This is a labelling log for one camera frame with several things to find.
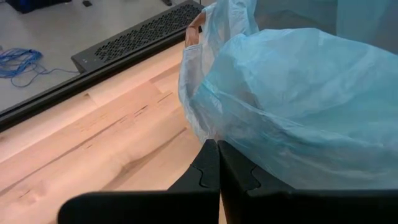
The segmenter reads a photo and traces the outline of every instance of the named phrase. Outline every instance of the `gray floor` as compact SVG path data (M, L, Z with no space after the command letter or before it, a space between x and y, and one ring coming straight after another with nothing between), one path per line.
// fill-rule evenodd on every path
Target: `gray floor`
M183 0L174 0L178 4ZM202 0L209 5L214 0ZM81 0L19 14L0 3L0 46L36 49L43 53L40 64L47 69L76 70L70 57L137 23L169 9L161 0L91 0L85 7ZM27 83L33 73L15 79ZM0 111L51 88L74 74L53 72L41 75L28 87L17 88L10 80L0 79Z

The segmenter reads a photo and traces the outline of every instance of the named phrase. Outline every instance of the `light blue plastic bag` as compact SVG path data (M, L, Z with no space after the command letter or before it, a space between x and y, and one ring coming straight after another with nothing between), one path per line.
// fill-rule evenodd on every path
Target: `light blue plastic bag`
M339 1L278 1L287 5L262 11L270 2L219 0L205 9L203 41L184 50L179 80L198 137L228 141L298 189L396 189L398 57L319 30L341 21L306 10L340 12ZM260 30L260 21L272 25L264 18L294 9L319 29ZM374 28L347 35L371 42Z

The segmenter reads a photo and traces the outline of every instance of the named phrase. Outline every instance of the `blue wire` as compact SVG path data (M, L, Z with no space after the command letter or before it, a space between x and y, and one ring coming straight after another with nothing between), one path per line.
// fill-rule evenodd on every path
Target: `blue wire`
M79 73L76 71L55 68L48 71L45 67L37 63L43 57L43 54L33 49L9 49L0 54L0 78L10 78L11 84L15 87L27 87L39 76L48 75L54 71L63 71L67 73ZM14 83L14 78L18 75L35 72L36 75L25 85Z

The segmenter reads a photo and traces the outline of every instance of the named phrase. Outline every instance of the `wooden tabletop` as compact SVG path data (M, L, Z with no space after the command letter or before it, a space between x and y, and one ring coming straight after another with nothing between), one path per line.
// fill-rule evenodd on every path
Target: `wooden tabletop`
M56 223L60 206L85 192L170 187L201 148L178 100L182 50L0 133L0 223Z

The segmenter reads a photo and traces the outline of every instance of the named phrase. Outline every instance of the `vent grille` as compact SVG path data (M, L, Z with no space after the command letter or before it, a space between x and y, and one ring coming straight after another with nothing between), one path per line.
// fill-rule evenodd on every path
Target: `vent grille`
M140 29L133 29L127 34L99 47L95 56L104 63L133 53L148 44L162 40L170 34L186 27L201 12L190 4L176 8L158 19L152 20Z

